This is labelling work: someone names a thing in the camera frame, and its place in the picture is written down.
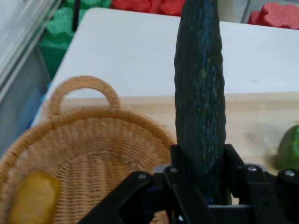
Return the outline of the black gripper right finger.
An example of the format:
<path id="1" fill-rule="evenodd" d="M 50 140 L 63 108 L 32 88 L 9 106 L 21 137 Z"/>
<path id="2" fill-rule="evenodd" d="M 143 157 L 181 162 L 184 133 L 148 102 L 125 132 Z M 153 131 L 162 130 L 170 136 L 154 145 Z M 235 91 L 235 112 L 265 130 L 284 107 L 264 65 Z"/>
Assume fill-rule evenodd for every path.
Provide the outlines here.
<path id="1" fill-rule="evenodd" d="M 224 180 L 240 204 L 251 207 L 256 224 L 299 222 L 299 171 L 270 174 L 260 165 L 245 164 L 231 144 L 224 146 Z"/>

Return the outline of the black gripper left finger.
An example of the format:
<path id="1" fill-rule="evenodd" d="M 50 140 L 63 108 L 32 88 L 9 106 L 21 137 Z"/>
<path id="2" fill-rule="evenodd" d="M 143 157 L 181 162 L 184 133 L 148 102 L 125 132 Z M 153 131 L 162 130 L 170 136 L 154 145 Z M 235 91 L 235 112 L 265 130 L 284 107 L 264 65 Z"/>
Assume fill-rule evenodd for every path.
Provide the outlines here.
<path id="1" fill-rule="evenodd" d="M 148 224 L 159 211 L 169 222 L 209 224 L 211 212 L 196 186 L 182 172 L 183 152 L 171 146 L 171 165 L 150 175 L 134 171 L 80 221 L 81 224 Z"/>

